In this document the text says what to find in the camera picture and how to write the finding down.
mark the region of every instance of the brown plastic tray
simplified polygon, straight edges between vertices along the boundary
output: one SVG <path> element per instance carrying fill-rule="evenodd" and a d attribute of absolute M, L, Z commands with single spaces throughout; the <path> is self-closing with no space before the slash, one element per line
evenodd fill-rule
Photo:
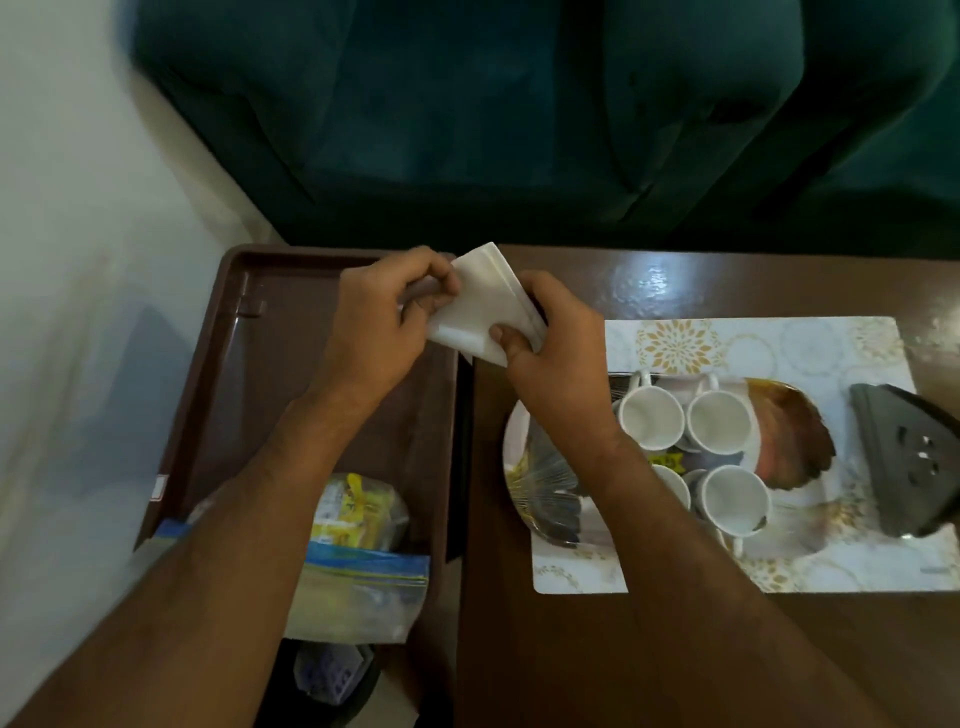
<path fill-rule="evenodd" d="M 263 445 L 317 371 L 340 272 L 384 254 L 267 245 L 227 252 L 138 546 L 163 519 L 185 520 Z M 431 582 L 446 552 L 456 375 L 456 352 L 428 343 L 335 469 L 397 488 L 410 510 L 400 550 L 431 555 Z"/>

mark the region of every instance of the folded white paper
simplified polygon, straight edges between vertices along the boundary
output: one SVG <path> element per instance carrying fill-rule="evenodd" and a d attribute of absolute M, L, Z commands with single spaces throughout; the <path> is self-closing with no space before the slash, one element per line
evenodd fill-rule
<path fill-rule="evenodd" d="M 460 277 L 460 295 L 430 317 L 430 341 L 505 367 L 507 356 L 490 338 L 490 327 L 506 324 L 521 331 L 535 352 L 540 350 L 546 323 L 493 243 L 461 255 L 453 267 Z"/>

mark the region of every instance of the wooden table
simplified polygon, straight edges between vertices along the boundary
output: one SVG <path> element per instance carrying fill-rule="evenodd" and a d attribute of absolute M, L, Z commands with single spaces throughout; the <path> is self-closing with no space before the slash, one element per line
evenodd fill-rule
<path fill-rule="evenodd" d="M 608 319 L 896 316 L 919 392 L 960 415 L 960 263 L 504 246 Z M 626 595 L 538 595 L 530 533 L 504 486 L 516 395 L 476 369 L 458 726 L 659 725 L 656 671 Z M 909 726 L 960 725 L 960 595 L 771 596 Z"/>

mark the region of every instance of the mug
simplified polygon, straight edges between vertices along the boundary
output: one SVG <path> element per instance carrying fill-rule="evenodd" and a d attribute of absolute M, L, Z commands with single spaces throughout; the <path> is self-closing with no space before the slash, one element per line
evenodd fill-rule
<path fill-rule="evenodd" d="M 616 419 L 645 450 L 667 449 L 684 434 L 684 409 L 676 397 L 654 385 L 649 372 L 630 377 L 627 394 L 616 404 Z"/>
<path fill-rule="evenodd" d="M 692 471 L 684 482 L 696 492 L 697 512 L 717 531 L 733 539 L 733 555 L 743 555 L 743 540 L 770 521 L 770 490 L 756 473 L 739 465 L 721 465 L 711 471 Z"/>
<path fill-rule="evenodd" d="M 716 455 L 741 452 L 754 428 L 750 410 L 740 397 L 720 389 L 715 374 L 707 375 L 707 383 L 706 392 L 698 392 L 686 406 L 681 448 L 706 450 Z"/>
<path fill-rule="evenodd" d="M 686 510 L 690 510 L 690 489 L 686 487 L 684 479 L 663 465 L 655 465 L 653 468 L 660 482 L 677 497 Z"/>

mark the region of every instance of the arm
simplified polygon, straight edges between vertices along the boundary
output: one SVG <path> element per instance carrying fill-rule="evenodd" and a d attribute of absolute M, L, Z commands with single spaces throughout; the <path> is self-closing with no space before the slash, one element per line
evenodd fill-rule
<path fill-rule="evenodd" d="M 620 429 L 599 314 L 549 274 L 520 278 L 547 315 L 543 349 L 533 354 L 506 327 L 491 335 L 523 403 L 610 529 L 644 649 L 678 722 L 892 725 L 689 517 Z"/>
<path fill-rule="evenodd" d="M 407 283 L 445 294 L 397 315 Z M 345 271 L 316 380 L 217 502 L 31 698 L 11 726 L 249 726 L 270 677 L 313 514 L 340 453 L 455 295 L 427 248 Z"/>

